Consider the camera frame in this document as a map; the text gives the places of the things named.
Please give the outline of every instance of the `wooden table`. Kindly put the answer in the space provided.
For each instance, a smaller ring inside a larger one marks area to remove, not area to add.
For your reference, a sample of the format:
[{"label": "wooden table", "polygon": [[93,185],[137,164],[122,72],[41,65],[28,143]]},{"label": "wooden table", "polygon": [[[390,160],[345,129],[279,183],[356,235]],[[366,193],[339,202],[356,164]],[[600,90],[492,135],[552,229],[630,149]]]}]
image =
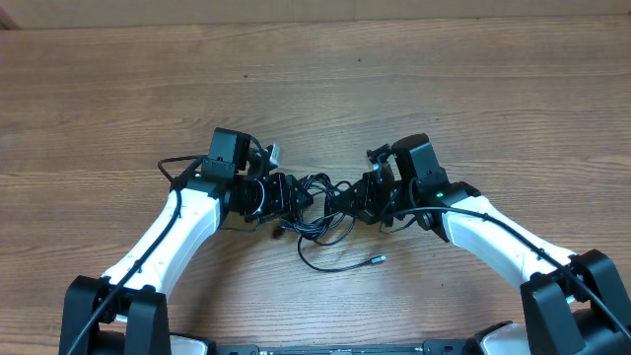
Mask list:
[{"label": "wooden table", "polygon": [[[598,248],[631,286],[631,17],[0,33],[0,353],[54,354],[64,292],[162,209],[165,157],[222,126],[284,171],[360,177],[365,150],[426,132],[465,180],[552,243]],[[238,226],[238,219],[231,219]],[[296,239],[221,232],[170,300],[172,331],[314,345],[464,337],[523,320],[519,295],[420,228],[358,225],[320,265]]]}]

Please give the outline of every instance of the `cable plug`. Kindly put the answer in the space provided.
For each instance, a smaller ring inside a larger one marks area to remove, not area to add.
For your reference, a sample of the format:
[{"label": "cable plug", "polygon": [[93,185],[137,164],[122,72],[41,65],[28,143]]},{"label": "cable plug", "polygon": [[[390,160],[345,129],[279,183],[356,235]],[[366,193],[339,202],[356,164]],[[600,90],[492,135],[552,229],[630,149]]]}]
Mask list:
[{"label": "cable plug", "polygon": [[375,256],[371,259],[371,265],[377,265],[380,264],[382,262],[386,261],[386,256],[385,255],[379,255],[379,256]]}]

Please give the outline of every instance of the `wall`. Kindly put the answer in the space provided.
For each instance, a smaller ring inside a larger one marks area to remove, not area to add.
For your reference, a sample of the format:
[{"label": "wall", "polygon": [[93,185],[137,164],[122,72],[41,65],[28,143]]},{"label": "wall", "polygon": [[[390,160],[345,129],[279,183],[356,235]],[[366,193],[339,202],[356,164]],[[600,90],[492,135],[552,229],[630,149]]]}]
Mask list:
[{"label": "wall", "polygon": [[620,15],[631,11],[631,0],[0,0],[0,8],[4,8],[15,27],[49,29]]}]

